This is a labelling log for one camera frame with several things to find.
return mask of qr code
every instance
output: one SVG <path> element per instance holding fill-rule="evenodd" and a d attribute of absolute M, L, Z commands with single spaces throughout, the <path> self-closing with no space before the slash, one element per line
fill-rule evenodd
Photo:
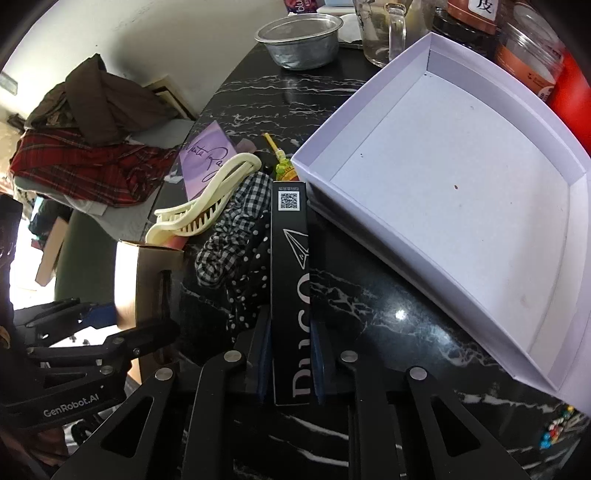
<path fill-rule="evenodd" d="M 300 211 L 300 192 L 279 192 L 279 210 Z"/>

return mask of black box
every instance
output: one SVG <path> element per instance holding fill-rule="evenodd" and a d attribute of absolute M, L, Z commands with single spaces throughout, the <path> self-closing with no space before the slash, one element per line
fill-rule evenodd
<path fill-rule="evenodd" d="M 276 405 L 309 403 L 310 273 L 306 184 L 273 182 L 271 338 Z"/>

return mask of metal bowl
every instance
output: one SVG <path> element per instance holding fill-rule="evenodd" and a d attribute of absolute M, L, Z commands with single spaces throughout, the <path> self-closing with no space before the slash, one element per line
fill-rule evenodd
<path fill-rule="evenodd" d="M 271 58 L 288 70 L 309 70 L 333 61 L 339 52 L 339 17 L 299 14 L 275 20 L 256 33 Z"/>

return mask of black and white gingham fabric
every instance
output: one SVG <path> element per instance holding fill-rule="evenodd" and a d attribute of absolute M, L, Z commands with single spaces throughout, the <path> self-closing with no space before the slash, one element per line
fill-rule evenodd
<path fill-rule="evenodd" d="M 255 221 L 271 208 L 272 183 L 268 175 L 257 171 L 236 189 L 195 259 L 201 286 L 217 287 L 235 277 Z"/>

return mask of white cardboard box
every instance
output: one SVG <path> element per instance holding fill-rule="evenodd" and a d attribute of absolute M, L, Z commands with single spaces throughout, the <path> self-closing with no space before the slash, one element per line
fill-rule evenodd
<path fill-rule="evenodd" d="M 293 162 L 513 377 L 591 413 L 591 159 L 527 87 L 431 33 Z"/>

